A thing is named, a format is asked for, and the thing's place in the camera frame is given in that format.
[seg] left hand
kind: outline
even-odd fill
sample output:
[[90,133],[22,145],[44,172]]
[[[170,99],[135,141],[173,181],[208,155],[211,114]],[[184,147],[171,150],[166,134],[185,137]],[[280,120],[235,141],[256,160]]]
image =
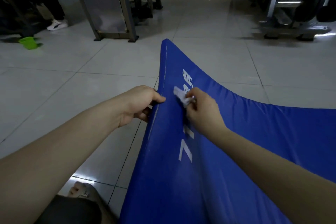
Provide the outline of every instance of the left hand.
[[148,122],[149,115],[152,109],[149,105],[153,102],[163,103],[166,98],[161,96],[151,87],[141,85],[130,89],[115,97],[120,105],[123,106],[123,111],[118,127],[129,124],[133,118],[139,118]]

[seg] right hand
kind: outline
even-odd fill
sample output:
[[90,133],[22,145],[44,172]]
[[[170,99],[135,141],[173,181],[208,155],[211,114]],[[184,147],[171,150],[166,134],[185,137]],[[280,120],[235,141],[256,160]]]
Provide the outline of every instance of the right hand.
[[198,132],[209,138],[213,132],[226,129],[218,105],[211,96],[194,87],[185,97],[194,97],[196,100],[187,106],[187,118]]

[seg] tiled floor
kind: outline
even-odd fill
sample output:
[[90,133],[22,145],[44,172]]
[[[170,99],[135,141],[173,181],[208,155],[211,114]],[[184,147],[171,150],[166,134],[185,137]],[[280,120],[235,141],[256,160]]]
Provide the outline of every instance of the tiled floor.
[[[136,85],[158,85],[160,44],[173,42],[216,81],[244,97],[336,108],[336,38],[264,40],[247,1],[163,0],[136,43],[93,41],[87,21],[37,34],[40,48],[0,42],[0,158],[82,110]],[[93,184],[119,214],[146,124],[113,132],[64,185]]]

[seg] forearm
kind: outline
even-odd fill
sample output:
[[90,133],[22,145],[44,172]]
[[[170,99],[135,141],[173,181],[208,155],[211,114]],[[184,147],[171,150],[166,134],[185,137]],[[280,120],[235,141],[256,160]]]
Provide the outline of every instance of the forearm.
[[121,111],[113,101],[81,112],[0,160],[1,223],[36,220],[69,177],[118,127]]
[[261,188],[293,223],[335,223],[336,184],[227,128],[209,139]]

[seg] hand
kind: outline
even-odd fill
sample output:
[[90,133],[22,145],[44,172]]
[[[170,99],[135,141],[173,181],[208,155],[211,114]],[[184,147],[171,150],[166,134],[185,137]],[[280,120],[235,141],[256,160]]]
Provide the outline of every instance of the hand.
[[222,128],[226,129],[218,105],[211,96],[194,87],[185,97],[194,97],[196,100],[187,106],[187,118],[198,132],[210,138],[212,132]]
[[148,122],[152,109],[149,105],[163,103],[166,98],[151,87],[141,85],[130,89],[114,98],[122,107],[121,119],[118,127],[129,124],[133,118]]

